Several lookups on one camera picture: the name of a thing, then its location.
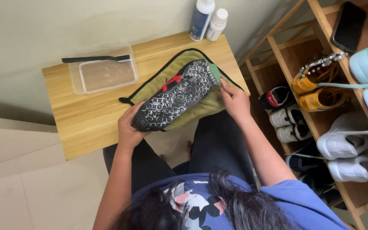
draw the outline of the bare foot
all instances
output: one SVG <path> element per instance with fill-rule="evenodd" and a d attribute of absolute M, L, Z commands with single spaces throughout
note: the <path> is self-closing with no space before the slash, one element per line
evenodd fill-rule
<path fill-rule="evenodd" d="M 191 141 L 187 141 L 187 146 L 186 146 L 186 150 L 187 150 L 187 159 L 190 160 L 191 157 L 190 157 L 190 151 L 191 151 Z"/>

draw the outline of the white bottle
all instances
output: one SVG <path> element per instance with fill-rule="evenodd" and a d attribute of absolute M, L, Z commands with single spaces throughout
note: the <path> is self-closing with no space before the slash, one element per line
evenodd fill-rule
<path fill-rule="evenodd" d="M 216 41 L 227 25 L 228 12 L 221 8 L 214 14 L 205 37 L 210 41 Z"/>
<path fill-rule="evenodd" d="M 191 39 L 194 41 L 201 41 L 204 38 L 204 34 L 207 31 L 214 9 L 214 0 L 197 0 L 190 28 Z"/>

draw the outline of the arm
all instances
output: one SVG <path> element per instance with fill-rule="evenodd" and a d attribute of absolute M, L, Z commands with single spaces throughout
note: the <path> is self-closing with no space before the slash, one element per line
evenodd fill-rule
<path fill-rule="evenodd" d="M 150 132 L 142 133 L 133 129 L 130 124 L 139 110 L 141 102 L 128 109 L 119 119 L 119 144 L 117 145 L 112 169 L 105 191 L 100 201 L 93 230 L 106 230 L 115 218 L 130 205 L 131 171 L 133 149 Z"/>
<path fill-rule="evenodd" d="M 231 87 L 221 79 L 220 92 L 228 113 L 241 128 L 249 157 L 264 186 L 275 185 L 284 180 L 296 180 L 295 175 L 275 151 L 251 116 L 248 95 L 241 89 Z"/>

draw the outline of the hand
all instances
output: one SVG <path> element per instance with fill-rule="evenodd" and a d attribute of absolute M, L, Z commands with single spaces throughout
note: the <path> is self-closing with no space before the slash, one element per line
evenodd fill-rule
<path fill-rule="evenodd" d="M 133 149 L 140 144 L 142 139 L 151 133 L 137 131 L 131 126 L 134 116 L 141 105 L 146 101 L 147 100 L 132 106 L 119 118 L 119 144 L 117 145 L 117 148 L 123 148 L 132 152 Z"/>
<path fill-rule="evenodd" d="M 224 99 L 225 108 L 231 117 L 237 122 L 242 122 L 251 117 L 251 104 L 246 92 L 228 85 L 221 77 L 222 87 L 219 91 Z"/>

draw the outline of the blue t-shirt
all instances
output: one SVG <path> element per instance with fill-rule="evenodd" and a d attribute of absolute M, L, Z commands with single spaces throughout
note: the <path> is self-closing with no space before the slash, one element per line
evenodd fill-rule
<path fill-rule="evenodd" d="M 224 215 L 225 205 L 219 197 L 213 196 L 208 185 L 208 174 L 186 174 L 170 177 L 148 185 L 132 196 L 132 203 L 137 203 L 146 197 L 148 191 L 160 187 L 168 191 L 172 183 L 182 180 L 182 183 L 172 189 L 172 197 L 177 203 L 187 203 L 185 226 L 188 230 L 207 229 L 231 230 L 231 222 Z M 243 180 L 229 176 L 234 184 L 243 191 L 251 191 L 251 187 Z M 284 213 L 292 222 L 298 222 L 307 230 L 345 229 L 349 228 L 319 199 L 310 188 L 299 180 L 285 180 L 273 186 L 263 186 L 261 192 L 267 193 L 277 201 Z M 181 210 L 171 201 L 178 212 Z"/>

